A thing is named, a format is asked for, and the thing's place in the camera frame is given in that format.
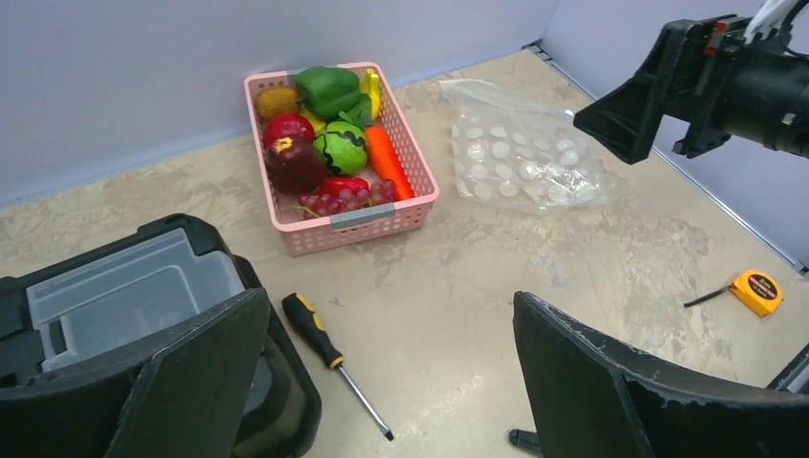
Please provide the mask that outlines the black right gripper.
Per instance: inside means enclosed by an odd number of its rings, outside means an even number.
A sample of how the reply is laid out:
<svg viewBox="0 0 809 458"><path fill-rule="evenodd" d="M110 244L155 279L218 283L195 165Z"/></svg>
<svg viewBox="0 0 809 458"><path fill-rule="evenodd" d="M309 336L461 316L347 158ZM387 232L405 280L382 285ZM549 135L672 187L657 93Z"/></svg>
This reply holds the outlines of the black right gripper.
<svg viewBox="0 0 809 458"><path fill-rule="evenodd" d="M743 38L737 15L666 24L625 83L573 117L573 126L627 164L646 159L667 114L689 124L674 153L695 158L737 136L808 155L808 57L792 26Z"/></svg>

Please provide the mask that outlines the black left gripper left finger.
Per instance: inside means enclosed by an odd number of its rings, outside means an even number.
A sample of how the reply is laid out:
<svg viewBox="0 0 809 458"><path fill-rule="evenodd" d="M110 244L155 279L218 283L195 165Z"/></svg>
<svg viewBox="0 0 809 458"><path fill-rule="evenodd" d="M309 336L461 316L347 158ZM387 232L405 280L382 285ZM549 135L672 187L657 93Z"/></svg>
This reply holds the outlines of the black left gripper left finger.
<svg viewBox="0 0 809 458"><path fill-rule="evenodd" d="M1 392L5 457L227 457L270 318L261 288Z"/></svg>

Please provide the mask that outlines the clear dotted zip top bag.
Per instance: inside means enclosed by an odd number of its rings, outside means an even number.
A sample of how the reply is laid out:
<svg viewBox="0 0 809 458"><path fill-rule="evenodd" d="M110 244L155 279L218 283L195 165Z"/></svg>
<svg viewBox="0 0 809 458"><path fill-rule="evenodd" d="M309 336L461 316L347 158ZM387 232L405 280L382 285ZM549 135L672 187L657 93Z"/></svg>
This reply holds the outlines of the clear dotted zip top bag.
<svg viewBox="0 0 809 458"><path fill-rule="evenodd" d="M478 203L529 214L608 199L602 163L572 113L480 79L440 84L451 126L456 190Z"/></svg>

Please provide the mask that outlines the dark red mangosteen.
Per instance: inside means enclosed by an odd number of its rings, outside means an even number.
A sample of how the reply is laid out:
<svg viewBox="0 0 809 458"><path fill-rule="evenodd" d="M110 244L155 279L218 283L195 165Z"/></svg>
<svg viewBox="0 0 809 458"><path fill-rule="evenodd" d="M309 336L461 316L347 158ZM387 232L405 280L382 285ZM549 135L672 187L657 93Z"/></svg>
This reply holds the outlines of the dark red mangosteen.
<svg viewBox="0 0 809 458"><path fill-rule="evenodd" d="M274 189L288 196L312 193L327 177L319 152L299 135L273 140L264 149L263 160Z"/></svg>

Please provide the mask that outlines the pink perforated plastic basket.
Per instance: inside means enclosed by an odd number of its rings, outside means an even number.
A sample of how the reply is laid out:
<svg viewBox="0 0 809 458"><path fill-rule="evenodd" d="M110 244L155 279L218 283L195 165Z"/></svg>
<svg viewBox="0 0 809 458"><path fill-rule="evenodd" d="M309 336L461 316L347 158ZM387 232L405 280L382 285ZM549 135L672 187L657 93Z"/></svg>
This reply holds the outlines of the pink perforated plastic basket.
<svg viewBox="0 0 809 458"><path fill-rule="evenodd" d="M439 187L372 62L243 81L273 226L289 255L415 230Z"/></svg>

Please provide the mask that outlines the green striped watermelon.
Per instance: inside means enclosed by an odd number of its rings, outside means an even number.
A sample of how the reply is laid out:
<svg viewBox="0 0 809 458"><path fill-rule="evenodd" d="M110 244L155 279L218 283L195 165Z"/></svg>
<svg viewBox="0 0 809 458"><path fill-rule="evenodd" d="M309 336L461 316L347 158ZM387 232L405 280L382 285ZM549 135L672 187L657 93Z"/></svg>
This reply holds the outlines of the green striped watermelon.
<svg viewBox="0 0 809 458"><path fill-rule="evenodd" d="M348 122L325 124L316 135L313 146L330 176L354 176L367 164L365 135Z"/></svg>

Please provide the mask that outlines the red apple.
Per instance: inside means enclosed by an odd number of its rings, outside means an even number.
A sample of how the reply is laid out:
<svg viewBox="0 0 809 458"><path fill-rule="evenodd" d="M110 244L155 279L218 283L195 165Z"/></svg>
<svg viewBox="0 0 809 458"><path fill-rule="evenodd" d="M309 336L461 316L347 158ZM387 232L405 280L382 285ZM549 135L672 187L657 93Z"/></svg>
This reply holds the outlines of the red apple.
<svg viewBox="0 0 809 458"><path fill-rule="evenodd" d="M290 135L297 135L312 142L316 132L310 121L300 114L278 114L266 123L262 134L262 146L267 148L274 140Z"/></svg>

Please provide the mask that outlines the green bell pepper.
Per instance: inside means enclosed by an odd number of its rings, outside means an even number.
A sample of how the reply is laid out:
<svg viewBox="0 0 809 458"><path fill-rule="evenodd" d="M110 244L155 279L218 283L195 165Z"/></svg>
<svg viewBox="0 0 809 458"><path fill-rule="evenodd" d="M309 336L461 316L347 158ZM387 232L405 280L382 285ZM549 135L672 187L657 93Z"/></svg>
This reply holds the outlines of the green bell pepper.
<svg viewBox="0 0 809 458"><path fill-rule="evenodd" d="M332 120L348 112L361 99L360 78L338 67L312 67L295 76L301 102L315 117Z"/></svg>

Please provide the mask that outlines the black plastic toolbox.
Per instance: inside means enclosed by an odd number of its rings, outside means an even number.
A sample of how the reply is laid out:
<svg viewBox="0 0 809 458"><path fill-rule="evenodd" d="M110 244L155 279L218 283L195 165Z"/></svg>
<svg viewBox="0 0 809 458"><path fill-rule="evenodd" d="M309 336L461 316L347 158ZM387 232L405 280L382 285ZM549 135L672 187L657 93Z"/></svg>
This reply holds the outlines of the black plastic toolbox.
<svg viewBox="0 0 809 458"><path fill-rule="evenodd" d="M266 292L250 262L234 255L213 225L185 214L25 276L5 277L1 392L255 288ZM301 457L319 427L321 397L268 301L263 348L227 457Z"/></svg>

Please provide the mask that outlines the purple grape bunch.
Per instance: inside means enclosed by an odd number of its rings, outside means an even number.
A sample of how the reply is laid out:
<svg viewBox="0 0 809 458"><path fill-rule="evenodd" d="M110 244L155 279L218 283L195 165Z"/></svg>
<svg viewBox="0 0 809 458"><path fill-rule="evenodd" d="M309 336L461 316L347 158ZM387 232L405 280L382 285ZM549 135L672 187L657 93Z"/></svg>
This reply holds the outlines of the purple grape bunch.
<svg viewBox="0 0 809 458"><path fill-rule="evenodd" d="M391 180L385 179L368 184L370 187L368 191L360 190L352 194L348 190L343 190L338 198L320 194L318 189L313 193L298 196L291 207L299 211L303 219L316 219L396 201L394 184Z"/></svg>

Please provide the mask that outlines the orange carrot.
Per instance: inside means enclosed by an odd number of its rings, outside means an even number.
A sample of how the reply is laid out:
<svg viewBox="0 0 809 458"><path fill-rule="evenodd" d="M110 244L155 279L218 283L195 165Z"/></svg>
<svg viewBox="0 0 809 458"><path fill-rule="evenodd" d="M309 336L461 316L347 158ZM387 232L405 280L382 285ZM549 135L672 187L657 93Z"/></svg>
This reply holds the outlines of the orange carrot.
<svg viewBox="0 0 809 458"><path fill-rule="evenodd" d="M368 163L374 173L381 179L393 182L397 200L414 198L413 188L387 131L378 126L370 126L364 130L364 135L367 140Z"/></svg>

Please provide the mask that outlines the red chili pepper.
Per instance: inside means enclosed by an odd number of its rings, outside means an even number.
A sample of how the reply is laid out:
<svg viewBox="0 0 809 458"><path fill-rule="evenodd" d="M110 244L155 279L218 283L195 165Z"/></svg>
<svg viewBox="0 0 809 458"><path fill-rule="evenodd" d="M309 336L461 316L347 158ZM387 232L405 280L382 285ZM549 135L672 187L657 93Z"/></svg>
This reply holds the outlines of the red chili pepper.
<svg viewBox="0 0 809 458"><path fill-rule="evenodd" d="M360 190L369 189L368 182L361 177L327 177L319 188L319 193L338 198L343 190L356 194Z"/></svg>

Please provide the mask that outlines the brown kiwi fruit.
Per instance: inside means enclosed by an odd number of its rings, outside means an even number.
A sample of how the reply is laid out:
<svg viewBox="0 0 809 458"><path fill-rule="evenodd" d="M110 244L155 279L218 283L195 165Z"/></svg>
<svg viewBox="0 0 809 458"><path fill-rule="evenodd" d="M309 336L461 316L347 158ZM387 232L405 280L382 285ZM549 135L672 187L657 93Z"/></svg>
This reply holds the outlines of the brown kiwi fruit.
<svg viewBox="0 0 809 458"><path fill-rule="evenodd" d="M255 98L256 115L268 121L277 115L297 114L299 94L294 87L279 85L262 89Z"/></svg>

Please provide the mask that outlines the black handled pliers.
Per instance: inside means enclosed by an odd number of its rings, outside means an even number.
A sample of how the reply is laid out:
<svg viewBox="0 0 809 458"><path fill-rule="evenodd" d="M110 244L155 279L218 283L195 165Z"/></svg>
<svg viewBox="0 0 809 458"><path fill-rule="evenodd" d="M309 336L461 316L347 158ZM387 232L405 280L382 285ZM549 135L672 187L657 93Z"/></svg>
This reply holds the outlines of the black handled pliers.
<svg viewBox="0 0 809 458"><path fill-rule="evenodd" d="M514 447L523 450L532 456L543 456L536 432L522 429L512 429L508 433L508 440Z"/></svg>

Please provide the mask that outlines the black yellow handled screwdriver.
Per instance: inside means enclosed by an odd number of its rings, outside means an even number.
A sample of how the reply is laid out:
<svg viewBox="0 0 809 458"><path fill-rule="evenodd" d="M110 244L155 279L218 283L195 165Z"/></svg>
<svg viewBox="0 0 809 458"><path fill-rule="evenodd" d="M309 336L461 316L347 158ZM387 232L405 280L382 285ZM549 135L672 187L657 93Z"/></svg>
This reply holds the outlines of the black yellow handled screwdriver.
<svg viewBox="0 0 809 458"><path fill-rule="evenodd" d="M360 387L343 366L344 356L331 342L322 319L314 306L297 293L292 293L282 299L281 306L287 320L294 330L318 355L324 365L329 370L337 371L341 375L385 439L388 442L394 441L395 435L392 429L382 419L373 405L371 405Z"/></svg>

